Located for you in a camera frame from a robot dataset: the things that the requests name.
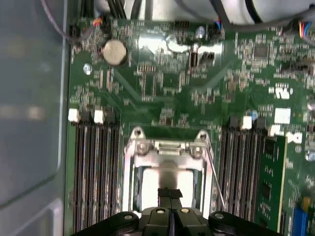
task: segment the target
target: cable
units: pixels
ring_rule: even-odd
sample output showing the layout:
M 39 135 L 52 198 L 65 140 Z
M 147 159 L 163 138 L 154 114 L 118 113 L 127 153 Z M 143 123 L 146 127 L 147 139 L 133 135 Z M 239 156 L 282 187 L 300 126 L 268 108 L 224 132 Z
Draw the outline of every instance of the cable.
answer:
M 303 38 L 303 33 L 302 33 L 302 23 L 299 23 L 299 33 L 300 33 L 300 38 Z
M 195 12 L 194 10 L 192 10 L 190 7 L 188 7 L 184 2 L 183 0 L 174 0 L 175 3 L 181 8 L 183 9 L 184 11 L 188 12 L 190 15 L 192 15 L 193 17 L 201 20 L 201 21 L 204 21 L 204 22 L 209 22 L 211 21 L 210 19 L 208 18 L 205 18 L 201 15 L 199 15 L 197 12 Z
M 110 13 L 112 14 L 112 16 L 114 18 L 119 18 L 119 14 L 117 12 L 117 8 L 116 8 L 116 4 L 114 3 L 114 0 L 107 0 L 109 9 L 110 9 Z
M 55 28 L 55 30 L 66 40 L 69 41 L 70 44 L 77 44 L 77 43 L 81 43 L 82 41 L 84 41 L 85 39 L 87 39 L 90 34 L 94 31 L 94 29 L 96 28 L 96 26 L 94 24 L 92 24 L 84 33 L 80 38 L 76 38 L 76 37 L 71 37 L 70 35 L 67 35 L 63 30 L 60 29 L 60 27 L 58 26 L 55 18 L 53 17 L 53 15 L 51 14 L 51 11 L 49 9 L 49 6 L 46 2 L 46 0 L 40 0 L 45 14 L 48 18 L 48 20 L 50 21 L 50 23 L 52 24 L 52 26 Z
M 130 14 L 131 20 L 137 20 L 139 18 L 139 14 L 141 10 L 141 3 L 142 3 L 142 0 L 134 0 L 132 9 L 131 9 L 131 14 Z
M 269 22 L 259 23 L 259 24 L 252 24 L 252 25 L 237 25 L 237 24 L 230 23 L 221 0 L 209 0 L 209 2 L 212 4 L 213 8 L 216 10 L 218 17 L 220 18 L 222 24 L 224 25 L 224 28 L 226 30 L 234 30 L 238 32 L 257 32 L 257 31 L 265 30 L 266 28 L 269 28 L 269 27 L 286 26 L 290 21 L 292 21 L 292 19 L 305 18 L 309 15 L 314 14 L 315 12 L 315 7 L 311 7 L 310 9 L 307 9 L 295 15 L 284 17 L 284 18 L 274 20 L 274 21 L 269 21 Z
M 304 33 L 303 33 L 303 35 L 304 36 L 306 36 L 307 35 L 307 30 L 309 29 L 309 27 L 311 26 L 311 22 L 307 22 L 306 23 L 306 25 L 305 25 L 305 27 L 304 27 Z
M 256 11 L 256 8 L 254 6 L 253 1 L 252 0 L 245 0 L 245 5 L 246 5 L 248 13 L 250 14 L 250 16 L 251 16 L 252 20 L 255 22 L 255 24 L 262 23 L 262 20 Z
M 116 7 L 117 7 L 120 18 L 127 19 L 122 1 L 121 0 L 115 0 L 115 3 L 116 3 Z

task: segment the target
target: sticker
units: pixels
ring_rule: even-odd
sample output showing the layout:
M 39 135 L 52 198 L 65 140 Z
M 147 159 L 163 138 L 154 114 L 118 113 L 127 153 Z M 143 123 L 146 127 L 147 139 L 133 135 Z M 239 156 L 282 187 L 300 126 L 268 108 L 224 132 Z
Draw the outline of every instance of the sticker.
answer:
M 291 109 L 276 108 L 275 109 L 275 124 L 290 124 Z

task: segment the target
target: wire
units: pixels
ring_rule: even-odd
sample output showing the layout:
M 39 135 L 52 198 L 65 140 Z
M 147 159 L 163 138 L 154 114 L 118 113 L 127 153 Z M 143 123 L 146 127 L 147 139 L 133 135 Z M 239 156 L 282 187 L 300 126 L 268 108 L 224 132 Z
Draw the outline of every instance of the wire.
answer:
M 299 33 L 300 33 L 300 38 L 303 38 L 303 34 L 302 34 L 302 23 L 299 23 Z
M 215 21 L 215 24 L 218 26 L 218 30 L 221 30 L 221 22 L 220 21 Z
M 212 175 L 214 176 L 215 183 L 216 183 L 216 186 L 217 186 L 217 189 L 218 189 L 218 192 L 219 192 L 219 199 L 220 199 L 220 202 L 221 202 L 221 207 L 222 207 L 223 211 L 226 211 L 224 198 L 223 198 L 222 191 L 221 191 L 221 188 L 220 188 L 220 184 L 219 184 L 219 181 L 218 181 L 215 165 L 213 163 L 210 151 L 207 148 L 206 148 L 206 150 L 207 150 L 207 153 L 208 153 L 208 159 L 209 159 L 210 164 L 211 164 Z
M 183 0 L 174 0 L 174 2 L 181 8 L 183 9 L 184 11 L 188 12 L 190 15 L 192 15 L 193 17 L 197 18 L 197 19 L 200 19 L 201 21 L 204 21 L 204 22 L 208 22 L 208 21 L 211 21 L 210 19 L 208 18 L 205 18 L 201 15 L 199 15 L 197 12 L 195 12 L 194 10 L 192 10 L 190 7 L 188 7 L 186 5 L 186 3 L 183 2 Z
M 218 17 L 220 18 L 222 24 L 224 25 L 224 28 L 226 30 L 234 30 L 238 32 L 257 32 L 269 27 L 286 26 L 290 21 L 292 21 L 292 19 L 305 18 L 309 15 L 314 14 L 315 12 L 315 7 L 311 7 L 310 9 L 307 9 L 295 15 L 284 17 L 274 21 L 252 25 L 237 25 L 230 23 L 221 0 L 209 0 L 209 2 L 212 4 L 213 8 L 217 12 Z
M 134 0 L 132 9 L 131 9 L 131 14 L 130 14 L 131 20 L 137 20 L 139 18 L 139 14 L 141 10 L 141 3 L 142 3 L 142 0 Z
M 94 29 L 96 28 L 95 25 L 91 25 L 84 33 L 81 37 L 77 38 L 77 37 L 71 37 L 70 35 L 66 34 L 63 30 L 60 29 L 60 27 L 58 26 L 54 16 L 51 14 L 51 11 L 49 9 L 49 6 L 46 2 L 46 0 L 40 0 L 43 9 L 45 11 L 45 14 L 49 20 L 49 22 L 51 23 L 51 25 L 55 28 L 55 30 L 57 31 L 58 34 L 60 34 L 63 38 L 65 38 L 66 40 L 69 41 L 70 44 L 77 44 L 77 43 L 81 43 L 82 41 L 84 41 L 85 39 L 87 39 L 90 34 L 94 31 Z
M 121 0 L 115 0 L 115 3 L 116 3 L 116 7 L 117 7 L 118 14 L 119 14 L 120 18 L 127 19 L 122 1 Z
M 246 5 L 248 13 L 250 14 L 250 16 L 251 16 L 252 20 L 255 22 L 255 24 L 262 23 L 262 19 L 259 17 L 253 1 L 252 0 L 245 0 L 245 5 Z
M 116 4 L 114 3 L 114 0 L 107 0 L 109 9 L 110 9 L 110 13 L 112 14 L 112 16 L 114 18 L 119 18 L 119 14 L 117 12 L 117 7 Z
M 304 27 L 304 32 L 303 32 L 303 36 L 305 37 L 307 35 L 307 30 L 309 29 L 309 27 L 311 26 L 311 22 L 307 22 L 306 26 Z
M 301 33 L 302 33 L 302 38 L 304 37 L 304 23 L 301 25 Z

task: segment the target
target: chip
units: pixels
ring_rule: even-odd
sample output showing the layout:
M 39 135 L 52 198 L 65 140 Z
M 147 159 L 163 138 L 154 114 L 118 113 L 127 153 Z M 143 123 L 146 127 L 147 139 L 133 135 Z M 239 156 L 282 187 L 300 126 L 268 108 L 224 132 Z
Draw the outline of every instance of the chip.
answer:
M 268 58 L 268 46 L 255 46 L 254 58 Z

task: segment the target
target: capacitor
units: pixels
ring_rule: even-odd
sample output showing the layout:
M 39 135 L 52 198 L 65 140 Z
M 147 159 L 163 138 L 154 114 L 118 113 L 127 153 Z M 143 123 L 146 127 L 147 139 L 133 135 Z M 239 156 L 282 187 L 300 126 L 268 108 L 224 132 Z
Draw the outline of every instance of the capacitor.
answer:
M 105 61 L 111 66 L 119 66 L 127 59 L 127 48 L 119 39 L 108 40 L 101 52 Z
M 307 108 L 310 111 L 315 111 L 315 99 L 310 99 L 307 103 Z
M 309 151 L 309 152 L 306 154 L 305 159 L 306 159 L 307 161 L 315 161 L 315 152 Z
M 258 112 L 257 111 L 251 111 L 250 116 L 252 117 L 252 121 L 255 121 L 258 118 Z

